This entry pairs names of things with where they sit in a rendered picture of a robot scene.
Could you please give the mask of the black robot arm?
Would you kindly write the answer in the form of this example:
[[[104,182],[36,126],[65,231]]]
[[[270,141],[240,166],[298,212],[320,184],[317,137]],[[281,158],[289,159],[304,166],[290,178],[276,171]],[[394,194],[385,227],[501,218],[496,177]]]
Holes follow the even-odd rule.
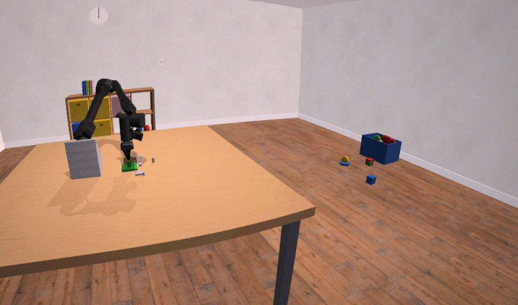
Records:
[[[112,86],[112,87],[111,87]],[[100,104],[103,101],[103,98],[107,96],[109,93],[116,92],[117,96],[120,100],[121,108],[125,113],[118,112],[115,118],[119,118],[119,127],[120,128],[137,128],[136,130],[131,131],[130,140],[136,139],[142,141],[143,133],[140,132],[140,129],[145,126],[145,114],[144,113],[136,113],[136,107],[134,104],[127,98],[126,94],[124,94],[121,85],[116,80],[110,79],[100,79],[96,84],[96,94],[91,103],[91,106],[88,110],[86,118],[83,119],[77,130],[74,132],[73,137],[76,140],[86,140],[91,139],[96,126],[94,125],[94,120],[96,114],[98,113]],[[124,109],[125,108],[125,109]],[[127,112],[128,111],[128,112]]]

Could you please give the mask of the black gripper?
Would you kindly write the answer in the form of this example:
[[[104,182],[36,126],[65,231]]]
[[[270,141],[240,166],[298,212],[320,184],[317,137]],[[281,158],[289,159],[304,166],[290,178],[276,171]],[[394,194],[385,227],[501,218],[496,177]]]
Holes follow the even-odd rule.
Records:
[[[121,150],[123,151],[124,155],[126,156],[127,160],[130,160],[130,152],[131,149],[134,149],[134,143],[130,141],[132,128],[120,128],[120,135],[121,135]],[[127,142],[129,141],[129,142]]]

